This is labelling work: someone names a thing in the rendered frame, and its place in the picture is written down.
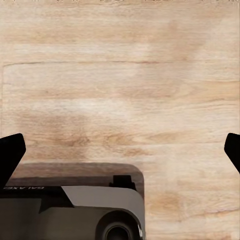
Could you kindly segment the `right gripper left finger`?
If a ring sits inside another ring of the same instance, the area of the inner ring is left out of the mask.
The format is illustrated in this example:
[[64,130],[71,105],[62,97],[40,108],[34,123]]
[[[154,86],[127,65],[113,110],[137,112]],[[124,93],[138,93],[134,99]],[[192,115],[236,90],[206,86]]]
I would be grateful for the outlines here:
[[0,138],[0,193],[26,153],[22,133]]

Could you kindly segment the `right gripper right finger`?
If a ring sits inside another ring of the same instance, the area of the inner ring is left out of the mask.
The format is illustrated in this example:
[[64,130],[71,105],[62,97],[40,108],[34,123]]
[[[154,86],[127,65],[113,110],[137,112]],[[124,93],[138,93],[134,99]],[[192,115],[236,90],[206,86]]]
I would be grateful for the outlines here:
[[224,145],[224,151],[240,173],[240,135],[239,134],[229,133],[227,135],[225,145]]

